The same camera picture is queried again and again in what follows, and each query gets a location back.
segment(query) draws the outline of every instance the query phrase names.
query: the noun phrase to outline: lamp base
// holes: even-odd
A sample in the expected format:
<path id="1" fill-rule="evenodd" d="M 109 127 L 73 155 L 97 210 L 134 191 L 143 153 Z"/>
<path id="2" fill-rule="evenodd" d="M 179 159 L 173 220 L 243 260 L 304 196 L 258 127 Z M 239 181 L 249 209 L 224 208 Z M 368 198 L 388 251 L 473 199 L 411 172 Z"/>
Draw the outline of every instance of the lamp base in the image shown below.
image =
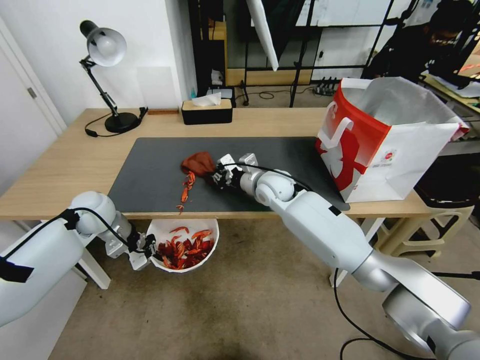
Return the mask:
<path id="1" fill-rule="evenodd" d="M 126 133 L 135 129 L 142 120 L 130 112 L 121 112 L 118 116 L 110 116 L 105 120 L 105 128 L 111 133 Z"/>

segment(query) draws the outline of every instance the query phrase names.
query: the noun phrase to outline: lamp arm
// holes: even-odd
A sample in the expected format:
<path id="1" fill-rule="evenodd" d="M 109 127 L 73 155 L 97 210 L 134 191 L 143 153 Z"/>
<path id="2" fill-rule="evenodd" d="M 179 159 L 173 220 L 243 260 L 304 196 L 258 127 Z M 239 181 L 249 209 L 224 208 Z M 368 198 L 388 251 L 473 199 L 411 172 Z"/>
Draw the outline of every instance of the lamp arm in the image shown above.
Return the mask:
<path id="1" fill-rule="evenodd" d="M 97 79 L 95 78 L 95 76 L 92 74 L 92 67 L 94 67 L 96 64 L 89 60 L 90 56 L 87 56 L 85 58 L 83 58 L 82 60 L 80 60 L 80 64 L 82 66 L 82 68 L 86 71 L 86 73 L 88 74 L 88 76 L 90 77 L 91 81 L 93 82 L 93 84 L 96 86 L 96 88 L 98 89 L 98 91 L 100 92 L 100 96 L 101 98 L 103 99 L 103 101 L 105 102 L 105 104 L 110 108 L 111 110 L 111 113 L 113 114 L 114 117 L 118 117 L 119 116 L 119 113 L 117 112 L 117 104 L 115 104 L 114 100 L 110 97 L 110 95 L 108 93 L 106 93 L 102 87 L 100 86 L 100 84 L 98 83 Z"/>

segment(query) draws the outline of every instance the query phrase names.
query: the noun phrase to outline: bag handle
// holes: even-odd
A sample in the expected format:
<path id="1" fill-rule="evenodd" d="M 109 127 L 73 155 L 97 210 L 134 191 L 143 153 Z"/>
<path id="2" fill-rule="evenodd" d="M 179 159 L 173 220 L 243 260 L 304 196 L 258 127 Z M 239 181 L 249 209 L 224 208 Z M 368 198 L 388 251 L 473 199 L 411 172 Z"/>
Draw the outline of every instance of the bag handle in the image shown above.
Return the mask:
<path id="1" fill-rule="evenodd" d="M 320 141 L 322 142 L 322 144 L 327 148 L 327 149 L 331 149 L 331 148 L 335 148 L 336 146 L 338 146 L 339 142 L 340 142 L 340 138 L 342 137 L 342 134 L 344 133 L 345 129 L 349 129 L 349 130 L 352 130 L 352 128 L 354 127 L 354 122 L 352 120 L 350 120 L 348 117 L 344 117 L 340 123 L 338 124 L 337 128 L 335 129 L 335 132 L 333 133 L 333 136 L 330 138 L 324 131 L 324 127 L 327 126 L 327 121 L 329 121 L 328 119 L 328 115 L 329 115 L 329 111 L 331 108 L 333 108 L 334 106 L 336 106 L 337 103 L 335 101 L 332 101 L 326 108 L 326 116 L 325 116 L 325 124 L 323 125 L 323 127 L 318 131 L 318 134 L 316 135 L 317 138 L 320 139 Z M 335 112 L 336 112 L 336 109 L 334 108 L 333 109 L 333 116 L 332 116 L 332 119 L 335 117 Z"/>

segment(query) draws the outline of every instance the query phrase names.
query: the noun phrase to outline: lamp shade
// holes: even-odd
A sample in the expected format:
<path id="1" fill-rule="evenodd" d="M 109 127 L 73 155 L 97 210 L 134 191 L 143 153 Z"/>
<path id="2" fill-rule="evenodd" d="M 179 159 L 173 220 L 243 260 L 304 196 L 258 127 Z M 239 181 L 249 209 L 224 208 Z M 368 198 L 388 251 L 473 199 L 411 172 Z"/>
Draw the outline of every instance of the lamp shade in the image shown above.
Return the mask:
<path id="1" fill-rule="evenodd" d="M 127 42 L 118 31 L 98 27 L 90 20 L 82 21 L 80 31 L 86 37 L 88 54 L 95 64 L 111 67 L 124 58 Z"/>

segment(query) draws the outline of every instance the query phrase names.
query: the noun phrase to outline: desk lamp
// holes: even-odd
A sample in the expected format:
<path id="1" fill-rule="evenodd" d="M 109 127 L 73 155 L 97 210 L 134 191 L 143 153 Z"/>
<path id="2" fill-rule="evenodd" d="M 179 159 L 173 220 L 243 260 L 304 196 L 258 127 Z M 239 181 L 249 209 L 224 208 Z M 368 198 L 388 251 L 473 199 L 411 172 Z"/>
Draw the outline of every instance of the desk lamp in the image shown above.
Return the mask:
<path id="1" fill-rule="evenodd" d="M 118 112 L 117 104 L 100 87 L 92 74 L 92 67 L 100 65 L 111 67 L 118 64 L 127 52 L 125 38 L 115 30 L 106 27 L 98 27 L 90 20 L 84 20 L 80 24 L 80 31 L 86 37 L 88 56 L 80 61 L 81 66 L 93 81 L 103 101 L 111 110 L 111 116 L 105 120 L 105 128 L 111 133 L 125 133 L 136 128 L 142 122 L 144 112 L 140 117 L 130 112 Z"/>

